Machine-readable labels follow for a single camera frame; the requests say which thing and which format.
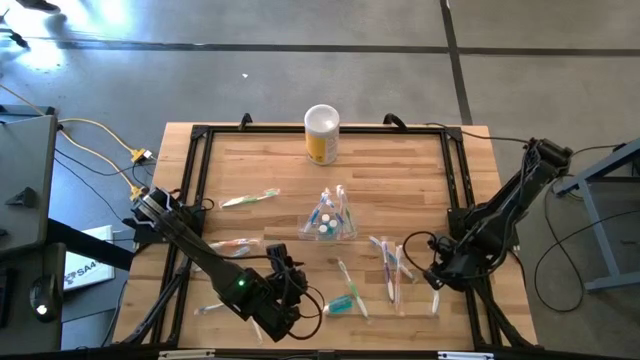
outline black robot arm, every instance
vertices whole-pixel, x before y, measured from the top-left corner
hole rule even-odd
[[[267,280],[254,269],[242,268],[211,249],[191,229],[194,221],[192,213],[164,190],[153,189],[138,199],[133,213],[136,223],[151,226],[200,266],[211,278],[213,289],[226,306],[243,320],[253,317],[274,341],[285,337],[300,318],[299,309],[295,305],[300,303],[300,295],[307,290],[306,279],[302,271],[293,267],[290,257],[286,258],[284,245],[274,245],[284,248],[283,258],[277,253],[264,256],[272,260],[272,265],[282,264],[278,268],[274,267],[276,273]],[[292,277],[297,280],[302,278],[304,281],[288,284],[293,281]]]
[[[429,284],[463,291],[470,280],[500,266],[513,246],[515,224],[547,184],[567,174],[572,153],[549,140],[531,139],[522,168],[491,200],[469,209],[451,209],[451,238],[429,243],[440,260],[424,274]]]

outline gray floor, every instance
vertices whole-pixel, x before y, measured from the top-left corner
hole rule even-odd
[[[58,3],[66,17],[26,11],[9,1],[12,10],[7,23],[24,36],[63,39],[447,46],[437,0]],[[637,49],[640,45],[640,3],[636,1],[449,3],[458,44],[464,47]],[[379,122],[385,113],[394,112],[408,123],[461,123],[446,54],[61,50],[50,43],[33,41],[32,45],[29,53],[15,47],[0,49],[4,85],[35,103],[58,107],[61,117],[102,121],[130,145],[154,152],[169,121],[239,121],[250,112],[259,122],[299,122],[309,106],[323,102],[334,105],[346,122]],[[579,149],[638,136],[637,60],[463,55],[461,66],[474,124],[490,126],[495,135],[547,137]],[[0,102],[17,103],[5,92],[0,93]],[[79,142],[128,166],[128,154],[103,132],[82,124],[68,129]],[[110,171],[64,139],[58,139],[58,146],[95,168]],[[521,150],[500,142],[494,142],[494,148],[506,181],[519,167]],[[606,153],[581,154],[572,172]],[[121,216],[128,213],[128,187],[121,178],[77,171]],[[538,200],[519,225],[529,284],[535,262],[552,242]],[[551,202],[551,220],[559,236],[588,223],[581,203]],[[81,229],[117,225],[100,200],[59,166],[50,216]],[[588,231],[568,242],[585,280],[605,274],[596,244]],[[638,248],[622,251],[635,254]],[[540,292],[556,306],[571,305],[579,287],[566,260],[555,253],[544,264]],[[115,304],[118,291],[113,289],[103,290],[104,302]],[[584,304],[570,314],[548,310],[531,285],[528,290],[542,345],[639,357],[640,303],[636,299],[640,287],[587,295]],[[99,345],[108,324],[105,318],[110,313],[106,314],[67,322],[64,347]],[[83,337],[83,329],[90,328],[102,330]]]

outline black metal frame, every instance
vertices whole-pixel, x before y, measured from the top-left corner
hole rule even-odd
[[[2,359],[11,360],[157,360],[166,358],[162,352],[175,351],[175,346],[168,343],[142,344],[84,348],[76,350],[55,351],[48,353],[23,354],[0,356]],[[455,352],[446,351],[415,351],[415,350],[296,350],[296,349],[198,349],[199,356],[189,358],[242,358],[273,360],[286,357],[309,358],[317,360],[339,359],[496,359],[496,360],[540,360],[540,359],[566,359],[566,360],[629,360],[619,357],[603,357],[579,353],[567,353],[550,351],[542,348],[509,348],[503,346],[482,346],[475,349],[477,353],[487,353],[493,357],[471,356],[472,353],[463,353],[463,356],[455,357]]]
[[[78,255],[129,271],[134,253],[117,245],[101,241],[61,222],[49,219],[45,244],[63,243]]]
[[[189,185],[191,183],[191,177],[193,175],[196,148],[200,140],[204,140],[204,152],[202,155],[200,173],[198,175],[198,183],[196,186],[196,195],[193,206],[201,207],[202,200],[204,198],[204,189],[209,170],[209,161],[211,159],[211,151],[213,148],[213,139],[217,133],[304,133],[304,126],[297,125],[260,125],[251,126],[248,124],[253,123],[251,116],[245,114],[242,118],[240,125],[194,125],[191,130],[191,137],[189,142],[189,148],[187,150],[187,158],[185,161],[184,173],[182,176],[182,182],[180,186],[180,195],[178,200],[185,203],[187,201],[187,195]],[[473,195],[473,187],[471,185],[471,176],[469,173],[469,167],[467,164],[467,158],[464,148],[464,142],[462,138],[461,129],[458,127],[424,127],[424,128],[409,128],[402,120],[393,114],[387,114],[383,120],[383,124],[394,124],[394,127],[368,127],[349,125],[340,127],[341,134],[397,134],[397,135],[435,135],[440,139],[440,145],[442,150],[442,156],[444,160],[445,175],[447,181],[447,187],[449,192],[449,200],[451,202],[451,209],[459,209],[460,204],[458,200],[458,190],[456,184],[456,178],[453,168],[453,162],[451,159],[450,140],[453,140],[455,149],[460,165],[460,175],[462,180],[462,190],[465,194],[466,205],[468,207],[473,206],[475,198]],[[189,272],[179,271],[178,274],[174,274],[176,257],[178,254],[178,248],[169,244],[169,251],[167,252],[167,258],[165,262],[164,273],[162,275],[162,282],[160,287],[161,296],[167,296],[166,290],[169,284],[175,285],[175,277],[179,276],[178,295],[176,299],[176,306],[174,308],[174,317],[171,325],[171,330],[167,337],[166,343],[177,347],[180,337],[180,328],[182,325],[182,318],[184,313],[184,305],[187,296],[187,289],[189,285]],[[183,269],[187,266],[187,269],[191,266],[191,260],[185,259],[179,269]],[[491,293],[491,287],[489,281],[486,281],[487,290]],[[482,337],[482,331],[480,327],[480,320],[478,315],[478,306],[473,289],[469,288],[465,293],[467,301],[467,309],[469,313],[469,324],[471,327],[471,334],[474,348],[486,346],[488,343]],[[151,333],[151,344],[162,343],[160,338],[163,330],[164,323],[164,309],[160,314],[158,320],[153,326]],[[489,315],[489,332],[491,338],[491,345],[502,345],[501,335],[498,329],[495,319]],[[419,352],[422,355],[431,354],[433,352]]]

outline gray table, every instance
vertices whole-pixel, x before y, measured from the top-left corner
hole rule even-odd
[[[31,251],[2,262],[2,267],[15,270],[17,276],[7,325],[0,329],[0,354],[28,354],[60,349],[60,319],[50,323],[38,321],[29,306],[29,288],[34,280],[42,276],[43,264],[44,272],[55,274],[58,284],[62,284],[65,253],[64,244],[52,244],[40,251]]]
[[[0,124],[0,267],[16,270],[10,318],[0,329],[0,354],[60,349],[60,318],[39,322],[29,306],[29,288],[45,273],[55,274],[60,291],[66,250],[129,270],[133,253],[48,218],[57,120],[42,116]],[[5,201],[25,187],[36,193],[34,207]]]

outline wooden table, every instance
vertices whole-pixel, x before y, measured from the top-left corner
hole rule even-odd
[[[167,124],[154,175],[156,186],[166,189],[180,186],[192,125]],[[485,126],[466,126],[463,129],[488,135]],[[486,201],[500,188],[491,142],[466,135],[464,142],[476,201]],[[310,340],[297,341],[286,337],[273,343],[263,335],[264,343],[259,345],[251,323],[242,321],[226,308],[206,315],[193,314],[198,307],[219,303],[209,278],[200,272],[192,275],[189,284],[180,347],[473,348],[464,294],[442,289],[439,316],[429,318],[432,290],[416,269],[413,272],[420,278],[419,283],[402,285],[406,316],[396,316],[384,283],[381,252],[368,241],[369,235],[387,236],[391,245],[395,245],[414,231],[447,231],[445,214],[450,204],[438,137],[343,134],[338,159],[326,167],[314,165],[306,159],[302,134],[217,134],[213,144],[206,197],[217,203],[272,187],[280,188],[281,194],[254,204],[225,210],[215,208],[207,212],[204,240],[260,237],[266,244],[283,241],[296,261],[305,262],[302,269],[309,284],[317,287],[327,300],[348,293],[335,260],[340,256],[373,321],[367,324],[356,310],[343,317],[324,318],[321,330]],[[452,146],[451,149],[455,160],[455,148]],[[200,163],[198,157],[201,152],[199,149],[196,164]],[[194,170],[194,174],[189,191],[192,195],[198,170]],[[325,187],[335,189],[338,184],[347,190],[359,227],[358,238],[343,242],[299,240],[298,217],[311,212]],[[458,193],[460,203],[465,204],[462,192]],[[416,262],[426,267],[433,253],[425,240],[416,237],[408,244],[407,251]],[[152,245],[134,259],[114,340],[130,334],[157,298],[167,248],[166,245]],[[263,275],[271,272],[266,260],[245,260],[241,264],[254,267]],[[496,301],[505,314],[526,339],[535,343],[523,279],[511,257],[491,276],[491,282]],[[172,300],[165,319],[164,335],[171,326],[173,306]],[[479,308],[483,334],[488,338],[486,317],[483,307]],[[313,315],[315,311],[308,300],[303,300],[303,314]],[[316,319],[300,319],[292,331],[305,335],[315,326]]]

